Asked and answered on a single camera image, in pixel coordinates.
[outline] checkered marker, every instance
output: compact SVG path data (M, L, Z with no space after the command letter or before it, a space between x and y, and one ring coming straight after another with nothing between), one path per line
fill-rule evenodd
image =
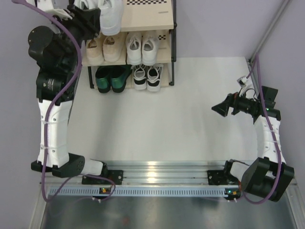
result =
M127 5L151 5L167 3L166 0L127 0Z
M159 40L166 40L166 35L159 35L158 38Z

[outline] black metal frame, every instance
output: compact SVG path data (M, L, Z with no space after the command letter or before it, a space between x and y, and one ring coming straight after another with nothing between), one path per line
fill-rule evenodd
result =
M177 7L176 0L173 1L173 29L170 30L172 35L172 81L169 83L170 86L175 85L175 62L177 61ZM93 78L92 78L92 68L88 67L88 75L89 75L89 85L90 88L94 89Z

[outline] black and white sneaker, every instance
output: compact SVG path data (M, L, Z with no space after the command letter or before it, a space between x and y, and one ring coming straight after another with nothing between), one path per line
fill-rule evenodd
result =
M147 71L147 90L150 92L158 92L161 89L161 77L163 72L163 64L157 63L151 66Z
M137 90L144 90L147 87L145 66L143 64L132 66L132 75L134 81L134 88Z

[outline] shoe rack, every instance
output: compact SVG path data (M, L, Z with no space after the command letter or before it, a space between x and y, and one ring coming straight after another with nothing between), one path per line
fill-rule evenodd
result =
M160 47L157 63L163 63L161 87L174 86L174 63L176 62L176 0L123 0L124 13L121 32L156 30ZM86 53L82 65L88 67L90 88L97 89L95 71L98 66L125 65L127 59L124 46L121 56L116 62L104 61L98 65L90 65ZM127 79L126 88L133 88L133 80Z

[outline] white tabletop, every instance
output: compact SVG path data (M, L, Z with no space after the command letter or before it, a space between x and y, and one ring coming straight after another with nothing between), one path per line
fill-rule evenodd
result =
M176 84L159 93L100 94L81 73L68 128L69 152L96 160L255 160L250 115L211 110L249 73L243 57L180 58Z

